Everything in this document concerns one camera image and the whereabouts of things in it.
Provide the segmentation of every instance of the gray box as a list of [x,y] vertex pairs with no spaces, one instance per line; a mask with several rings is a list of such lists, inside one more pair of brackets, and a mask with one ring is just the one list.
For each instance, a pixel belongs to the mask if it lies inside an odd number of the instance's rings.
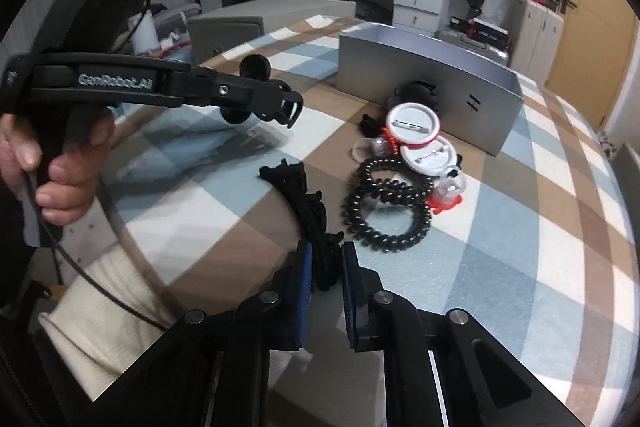
[[340,35],[338,90],[382,105],[416,80],[438,87],[443,131],[496,156],[524,97],[516,74],[431,37],[375,25]]

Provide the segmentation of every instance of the silver bolt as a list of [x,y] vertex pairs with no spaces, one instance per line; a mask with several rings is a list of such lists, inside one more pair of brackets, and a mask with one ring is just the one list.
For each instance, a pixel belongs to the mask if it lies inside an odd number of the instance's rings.
[[277,302],[279,298],[278,292],[274,290],[265,290],[260,294],[260,300],[265,304],[273,304]]
[[469,315],[462,310],[453,310],[452,312],[450,312],[449,318],[451,319],[452,322],[460,325],[466,324],[469,322]]
[[184,315],[187,324],[200,324],[204,320],[204,312],[201,310],[191,310]]
[[379,304],[389,304],[394,299],[394,295],[386,290],[380,290],[373,295],[373,298]]

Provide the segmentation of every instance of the checkered tablecloth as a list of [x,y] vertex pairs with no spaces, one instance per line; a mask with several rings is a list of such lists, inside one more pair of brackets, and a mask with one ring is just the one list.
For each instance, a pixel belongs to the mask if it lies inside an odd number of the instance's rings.
[[[343,229],[338,208],[356,168],[356,125],[377,108],[320,80],[337,70],[340,32],[358,25],[317,16],[206,64],[235,73],[246,54],[267,56],[273,76],[305,98],[291,130],[256,118],[231,126],[216,108],[124,108],[102,203],[127,251],[176,309],[235,307],[295,247],[297,225],[258,178],[263,165],[303,160],[309,189],[322,190],[328,231]],[[449,137],[464,156],[464,203],[434,216],[411,250],[358,245],[358,256],[417,307],[469,310],[586,425],[609,425],[638,345],[633,235],[584,118],[532,81],[520,83],[524,107],[497,157]],[[388,233],[409,219],[382,208],[370,217]]]

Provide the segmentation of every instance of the wooden door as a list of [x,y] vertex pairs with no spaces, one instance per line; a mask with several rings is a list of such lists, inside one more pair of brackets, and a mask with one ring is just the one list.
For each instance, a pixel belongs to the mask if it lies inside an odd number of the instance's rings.
[[624,81],[638,19],[626,0],[570,0],[546,87],[600,130]]

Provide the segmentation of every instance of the black spiral hair tie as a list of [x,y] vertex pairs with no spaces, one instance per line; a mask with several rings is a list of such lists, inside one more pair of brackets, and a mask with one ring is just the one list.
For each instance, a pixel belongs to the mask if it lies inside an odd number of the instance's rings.
[[[425,201],[433,190],[433,181],[424,178],[420,185],[411,186],[397,180],[374,180],[372,173],[379,170],[406,172],[408,168],[395,157],[374,158],[363,163],[357,172],[360,184],[344,202],[345,223],[356,239],[371,245],[374,250],[406,250],[420,243],[431,228],[431,210]],[[409,230],[400,235],[387,235],[370,227],[360,209],[366,197],[411,208],[414,220]]]

